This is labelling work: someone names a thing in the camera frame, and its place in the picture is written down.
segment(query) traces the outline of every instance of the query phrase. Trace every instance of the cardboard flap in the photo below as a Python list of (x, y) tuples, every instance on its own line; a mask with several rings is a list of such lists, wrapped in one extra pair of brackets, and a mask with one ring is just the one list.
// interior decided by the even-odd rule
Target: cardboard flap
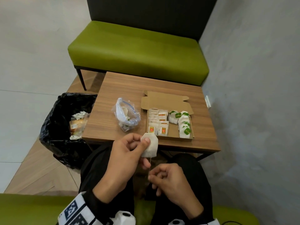
[(193, 114), (193, 110), (188, 102), (187, 96), (172, 95), (155, 91), (144, 91), (145, 97), (142, 97), (141, 108), (149, 110), (151, 108), (164, 109), (169, 112), (177, 110), (178, 112), (187, 111)]

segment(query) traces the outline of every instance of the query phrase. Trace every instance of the gray tile floor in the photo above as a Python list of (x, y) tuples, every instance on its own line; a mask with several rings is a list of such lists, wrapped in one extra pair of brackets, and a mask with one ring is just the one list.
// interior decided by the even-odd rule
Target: gray tile floor
[(0, 0), (0, 193), (76, 76), (67, 47), (89, 22), (86, 0)]

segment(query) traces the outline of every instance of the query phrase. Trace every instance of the trash bin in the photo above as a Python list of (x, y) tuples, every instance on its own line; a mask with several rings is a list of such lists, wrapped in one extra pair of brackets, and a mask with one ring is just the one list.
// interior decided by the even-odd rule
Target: trash bin
[(91, 149), (83, 139), (70, 140), (69, 121), (73, 114), (91, 113), (97, 95), (63, 93), (58, 96), (40, 131), (40, 142), (67, 167), (80, 169)]

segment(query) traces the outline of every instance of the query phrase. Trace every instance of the green seat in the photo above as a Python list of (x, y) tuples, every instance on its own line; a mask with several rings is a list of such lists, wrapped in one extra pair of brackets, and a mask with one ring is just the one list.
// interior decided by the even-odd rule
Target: green seat
[(68, 47), (77, 69), (201, 85), (209, 70), (196, 40), (91, 21)]
[[(55, 225), (58, 215), (73, 199), (74, 197), (0, 194), (0, 224)], [(136, 224), (149, 225), (154, 211), (155, 201), (135, 201)], [(255, 216), (239, 209), (215, 206), (213, 214), (220, 224), (236, 221), (243, 225), (259, 225)]]

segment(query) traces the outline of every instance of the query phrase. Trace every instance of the hand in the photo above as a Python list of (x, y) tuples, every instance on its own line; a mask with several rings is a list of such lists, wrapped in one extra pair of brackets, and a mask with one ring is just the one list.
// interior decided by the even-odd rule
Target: hand
[(149, 172), (148, 180), (152, 183), (156, 195), (161, 191), (168, 199), (182, 208), (189, 219), (199, 216), (204, 208), (195, 196), (183, 171), (176, 163), (159, 164)]
[(139, 162), (143, 169), (150, 168), (151, 164), (147, 158), (141, 158), (142, 153), (150, 144), (150, 139), (140, 141), (141, 137), (136, 133), (130, 133), (114, 141), (107, 170), (93, 189), (94, 195), (103, 203), (111, 202), (118, 193), (125, 189)]

